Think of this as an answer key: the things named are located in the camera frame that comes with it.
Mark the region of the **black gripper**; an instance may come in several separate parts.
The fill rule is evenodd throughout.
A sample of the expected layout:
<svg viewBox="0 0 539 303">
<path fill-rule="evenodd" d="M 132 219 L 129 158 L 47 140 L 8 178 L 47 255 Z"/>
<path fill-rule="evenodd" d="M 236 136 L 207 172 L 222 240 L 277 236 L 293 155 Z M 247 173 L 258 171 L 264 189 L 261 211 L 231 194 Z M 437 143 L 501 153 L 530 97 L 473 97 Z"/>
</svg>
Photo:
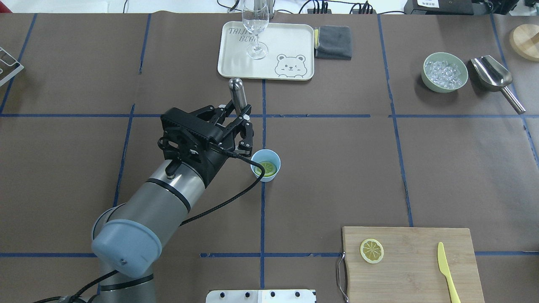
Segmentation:
<svg viewBox="0 0 539 303">
<path fill-rule="evenodd" d="M 166 176 L 177 175 L 177 169 L 185 164 L 194 169 L 208 187 L 227 160 L 214 145 L 250 158 L 254 130 L 246 116 L 250 115 L 251 107 L 247 104 L 226 127 L 221 124 L 235 111 L 232 103 L 218 107 L 208 105 L 192 113 L 174 107 L 160 115 L 163 136 L 158 140 L 158 147 L 164 159 L 171 161 L 165 169 Z"/>
</svg>

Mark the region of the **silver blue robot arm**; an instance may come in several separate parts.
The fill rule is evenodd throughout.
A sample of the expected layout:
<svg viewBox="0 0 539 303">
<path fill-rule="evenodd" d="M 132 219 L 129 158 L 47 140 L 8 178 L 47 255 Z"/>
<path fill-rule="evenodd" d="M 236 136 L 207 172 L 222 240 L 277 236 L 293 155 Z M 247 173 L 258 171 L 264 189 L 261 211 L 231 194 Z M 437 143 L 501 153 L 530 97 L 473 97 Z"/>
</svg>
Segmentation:
<svg viewBox="0 0 539 303">
<path fill-rule="evenodd" d="M 172 108 L 160 116 L 164 162 L 127 203 L 100 215 L 92 250 L 100 293 L 89 303 L 154 303 L 152 264 L 228 158 L 246 162 L 253 149 L 250 105 Z"/>
</svg>

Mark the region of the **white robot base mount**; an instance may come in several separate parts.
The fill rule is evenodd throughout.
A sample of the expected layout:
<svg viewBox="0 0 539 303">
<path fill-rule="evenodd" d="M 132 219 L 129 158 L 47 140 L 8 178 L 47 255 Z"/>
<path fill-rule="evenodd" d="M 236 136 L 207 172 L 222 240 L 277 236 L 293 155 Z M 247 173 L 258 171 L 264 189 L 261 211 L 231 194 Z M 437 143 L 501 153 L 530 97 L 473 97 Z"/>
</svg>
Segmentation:
<svg viewBox="0 0 539 303">
<path fill-rule="evenodd" d="M 309 289 L 214 290 L 206 303 L 316 303 L 316 291 Z"/>
</svg>

